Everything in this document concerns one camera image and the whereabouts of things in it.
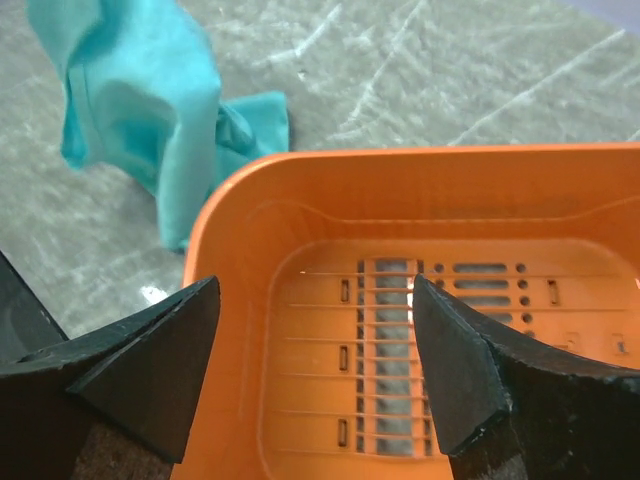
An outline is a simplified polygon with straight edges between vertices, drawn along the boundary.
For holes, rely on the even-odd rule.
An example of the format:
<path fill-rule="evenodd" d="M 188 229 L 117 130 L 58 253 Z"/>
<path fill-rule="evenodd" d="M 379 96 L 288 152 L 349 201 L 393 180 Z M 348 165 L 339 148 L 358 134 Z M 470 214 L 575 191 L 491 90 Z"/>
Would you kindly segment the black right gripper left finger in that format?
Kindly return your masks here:
<path fill-rule="evenodd" d="M 5 479 L 167 479 L 185 455 L 220 311 L 208 277 L 1 367 Z"/>

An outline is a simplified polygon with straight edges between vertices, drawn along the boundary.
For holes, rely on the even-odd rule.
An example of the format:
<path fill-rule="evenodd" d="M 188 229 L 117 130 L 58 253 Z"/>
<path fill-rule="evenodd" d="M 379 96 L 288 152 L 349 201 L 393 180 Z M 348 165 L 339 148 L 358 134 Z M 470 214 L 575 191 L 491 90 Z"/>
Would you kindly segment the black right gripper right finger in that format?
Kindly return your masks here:
<path fill-rule="evenodd" d="M 539 342 L 417 276 L 413 322 L 457 479 L 635 479 L 639 373 Z"/>

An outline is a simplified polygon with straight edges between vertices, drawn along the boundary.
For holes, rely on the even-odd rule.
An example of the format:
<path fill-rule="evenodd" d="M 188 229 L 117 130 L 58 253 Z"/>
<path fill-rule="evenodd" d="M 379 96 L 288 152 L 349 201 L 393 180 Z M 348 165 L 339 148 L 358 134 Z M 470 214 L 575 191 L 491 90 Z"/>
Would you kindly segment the orange plastic basket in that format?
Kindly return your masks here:
<path fill-rule="evenodd" d="M 423 275 L 538 342 L 639 364 L 637 144 L 290 153 L 228 179 L 184 281 L 220 283 L 176 479 L 447 479 Z"/>

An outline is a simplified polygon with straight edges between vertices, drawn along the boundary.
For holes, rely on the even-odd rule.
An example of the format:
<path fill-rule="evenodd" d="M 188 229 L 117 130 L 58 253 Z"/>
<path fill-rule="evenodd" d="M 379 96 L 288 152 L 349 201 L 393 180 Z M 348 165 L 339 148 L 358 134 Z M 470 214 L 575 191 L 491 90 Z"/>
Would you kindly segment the teal t shirt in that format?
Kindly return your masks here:
<path fill-rule="evenodd" d="M 221 98 L 208 33 L 174 1 L 31 1 L 28 21 L 66 97 L 61 153 L 82 169 L 115 166 L 156 201 L 171 250 L 230 175 L 286 152 L 278 91 Z"/>

